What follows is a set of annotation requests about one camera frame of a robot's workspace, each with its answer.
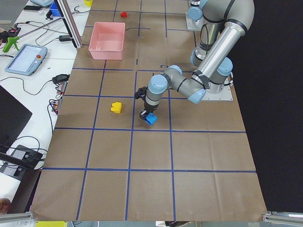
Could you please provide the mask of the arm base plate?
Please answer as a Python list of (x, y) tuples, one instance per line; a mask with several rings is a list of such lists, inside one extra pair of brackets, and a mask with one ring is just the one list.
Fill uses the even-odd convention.
[(231, 87), (233, 86), (233, 73), (227, 76), (215, 72), (209, 81), (209, 89), (203, 97), (206, 101), (233, 101)]
[(203, 25), (203, 20), (193, 20), (190, 18), (188, 13), (185, 13), (186, 16), (186, 25), (187, 25), (187, 31), (199, 31)]

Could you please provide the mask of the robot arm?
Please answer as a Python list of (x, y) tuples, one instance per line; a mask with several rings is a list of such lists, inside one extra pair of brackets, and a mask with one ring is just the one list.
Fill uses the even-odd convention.
[(233, 68), (227, 55), (248, 32), (255, 12), (252, 0), (193, 0), (190, 5), (187, 13), (190, 19), (203, 21), (199, 46), (190, 57), (196, 69), (190, 78), (186, 78), (179, 66), (171, 65), (153, 75), (148, 86), (138, 89), (134, 97), (144, 101), (139, 116), (149, 125), (157, 120), (153, 112), (165, 91), (173, 89), (198, 104), (206, 92), (224, 86)]

